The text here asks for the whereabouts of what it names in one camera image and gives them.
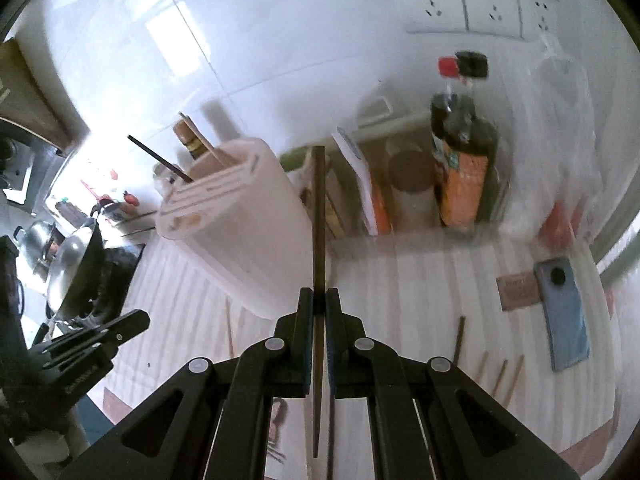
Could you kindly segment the clear plastic bag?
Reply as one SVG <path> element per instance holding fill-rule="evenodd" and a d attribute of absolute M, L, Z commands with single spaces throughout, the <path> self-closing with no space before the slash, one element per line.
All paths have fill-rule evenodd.
<path fill-rule="evenodd" d="M 590 242 L 603 194 L 585 67 L 543 34 L 500 56 L 512 114 L 502 235 L 562 252 Z"/>

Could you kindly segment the range hood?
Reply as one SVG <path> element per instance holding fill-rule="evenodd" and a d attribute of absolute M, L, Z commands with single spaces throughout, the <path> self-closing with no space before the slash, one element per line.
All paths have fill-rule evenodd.
<path fill-rule="evenodd" d="M 63 153 L 56 146 L 1 119 L 1 191 L 10 204 L 35 214 L 63 162 Z"/>

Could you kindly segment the right wall socket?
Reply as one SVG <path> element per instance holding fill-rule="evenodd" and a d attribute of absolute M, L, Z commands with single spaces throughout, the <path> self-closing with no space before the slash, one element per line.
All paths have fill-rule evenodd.
<path fill-rule="evenodd" d="M 521 37 L 525 41 L 537 39 L 540 35 L 558 34 L 558 14 L 556 0 L 518 0 L 520 5 Z"/>

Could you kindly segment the left wall socket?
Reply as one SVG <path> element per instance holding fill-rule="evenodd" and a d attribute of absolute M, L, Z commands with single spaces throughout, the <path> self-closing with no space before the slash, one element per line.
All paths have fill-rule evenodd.
<path fill-rule="evenodd" d="M 465 32 L 462 0 L 395 0 L 408 34 Z"/>

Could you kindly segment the brown label card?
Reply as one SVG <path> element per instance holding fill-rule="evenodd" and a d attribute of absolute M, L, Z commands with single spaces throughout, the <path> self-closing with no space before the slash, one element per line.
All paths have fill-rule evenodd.
<path fill-rule="evenodd" d="M 538 280 L 533 271 L 496 278 L 500 304 L 509 312 L 541 303 Z"/>

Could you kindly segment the light wooden chopstick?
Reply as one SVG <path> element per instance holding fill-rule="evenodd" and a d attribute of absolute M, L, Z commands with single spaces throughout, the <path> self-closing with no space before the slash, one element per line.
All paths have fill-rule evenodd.
<path fill-rule="evenodd" d="M 234 344 L 233 344 L 233 330 L 232 330 L 232 319 L 231 319 L 231 302 L 227 297 L 224 302 L 224 313 L 226 314 L 226 326 L 227 326 L 227 339 L 228 339 L 228 351 L 230 358 L 235 357 Z"/>
<path fill-rule="evenodd" d="M 201 144 L 206 147 L 206 150 L 213 155 L 213 158 L 216 159 L 216 161 L 219 162 L 221 166 L 223 166 L 224 168 L 229 168 L 235 166 L 238 163 L 238 161 L 232 155 L 228 154 L 221 148 L 216 148 L 214 144 L 211 144 L 188 115 L 180 112 L 179 116 L 186 123 L 194 136 L 201 142 Z"/>

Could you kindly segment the dark bottle cork top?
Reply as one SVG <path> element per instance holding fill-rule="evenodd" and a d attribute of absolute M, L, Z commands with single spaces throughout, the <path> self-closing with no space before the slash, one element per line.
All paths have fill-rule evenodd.
<path fill-rule="evenodd" d="M 207 153 L 205 145 L 183 119 L 172 126 L 172 131 L 193 159 L 199 159 Z"/>

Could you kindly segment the black gas stove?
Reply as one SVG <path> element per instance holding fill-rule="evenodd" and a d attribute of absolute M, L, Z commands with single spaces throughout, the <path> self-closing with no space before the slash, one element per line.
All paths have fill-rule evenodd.
<path fill-rule="evenodd" d="M 129 245 L 104 250 L 105 261 L 101 272 L 96 298 L 90 301 L 88 310 L 70 320 L 54 320 L 47 306 L 47 317 L 69 328 L 87 328 L 106 324 L 122 313 L 134 271 L 144 251 L 145 244 Z"/>

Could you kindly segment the pink utensil holder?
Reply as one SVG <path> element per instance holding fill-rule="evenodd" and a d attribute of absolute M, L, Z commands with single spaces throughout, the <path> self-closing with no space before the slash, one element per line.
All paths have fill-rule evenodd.
<path fill-rule="evenodd" d="M 312 284 L 312 226 L 263 140 L 230 141 L 221 168 L 204 155 L 163 199 L 155 229 L 242 307 L 266 320 L 295 310 Z"/>

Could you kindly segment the wall socket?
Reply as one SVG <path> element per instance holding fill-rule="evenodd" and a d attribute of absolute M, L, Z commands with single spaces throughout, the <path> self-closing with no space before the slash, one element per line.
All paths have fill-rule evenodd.
<path fill-rule="evenodd" d="M 521 37 L 525 41 L 537 39 L 540 35 L 558 34 L 558 14 L 556 0 L 518 0 L 520 5 Z"/>
<path fill-rule="evenodd" d="M 465 32 L 462 0 L 395 0 L 408 34 Z"/>
<path fill-rule="evenodd" d="M 518 0 L 464 0 L 468 29 L 474 34 L 521 37 Z"/>

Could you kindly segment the thin black chopstick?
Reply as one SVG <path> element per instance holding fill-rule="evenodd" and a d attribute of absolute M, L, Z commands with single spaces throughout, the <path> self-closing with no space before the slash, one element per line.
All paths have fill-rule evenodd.
<path fill-rule="evenodd" d="M 184 171 L 182 171 L 178 166 L 172 164 L 171 162 L 168 162 L 168 160 L 164 159 L 162 156 L 160 156 L 160 154 L 157 154 L 157 152 L 154 152 L 153 150 L 148 148 L 145 144 L 143 144 L 141 141 L 136 139 L 134 136 L 130 136 L 130 134 L 128 134 L 127 139 L 131 143 L 133 143 L 135 146 L 140 148 L 140 150 L 144 151 L 146 154 L 154 158 L 159 164 L 161 164 L 163 167 L 168 169 L 177 178 L 183 180 L 183 182 L 191 183 L 193 181 L 193 179 L 190 176 L 188 176 Z"/>

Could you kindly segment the blue smartphone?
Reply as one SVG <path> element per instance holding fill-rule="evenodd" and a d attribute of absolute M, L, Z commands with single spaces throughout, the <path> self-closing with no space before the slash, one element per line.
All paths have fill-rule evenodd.
<path fill-rule="evenodd" d="M 590 355 L 582 296 L 567 257 L 537 262 L 534 273 L 544 308 L 551 368 L 559 373 L 585 361 Z"/>

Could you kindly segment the brown lidded jar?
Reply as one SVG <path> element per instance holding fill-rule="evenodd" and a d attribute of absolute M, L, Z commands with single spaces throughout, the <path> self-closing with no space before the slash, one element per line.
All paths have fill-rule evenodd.
<path fill-rule="evenodd" d="M 435 229 L 440 225 L 431 156 L 407 150 L 388 161 L 396 226 L 401 231 Z"/>

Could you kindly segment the soy sauce bottle red cap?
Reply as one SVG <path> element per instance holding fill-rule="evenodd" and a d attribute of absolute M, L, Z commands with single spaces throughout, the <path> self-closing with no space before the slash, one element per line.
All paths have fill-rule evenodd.
<path fill-rule="evenodd" d="M 444 90 L 430 104 L 435 200 L 442 226 L 466 234 L 490 219 L 495 203 L 490 176 L 498 133 L 482 116 L 477 95 L 488 79 L 488 59 L 458 51 L 440 58 L 437 68 Z"/>

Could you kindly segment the middle wall socket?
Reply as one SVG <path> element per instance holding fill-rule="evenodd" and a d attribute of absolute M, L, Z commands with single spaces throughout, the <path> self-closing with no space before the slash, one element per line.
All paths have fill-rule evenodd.
<path fill-rule="evenodd" d="M 521 37 L 518 0 L 464 0 L 468 29 L 474 34 Z"/>

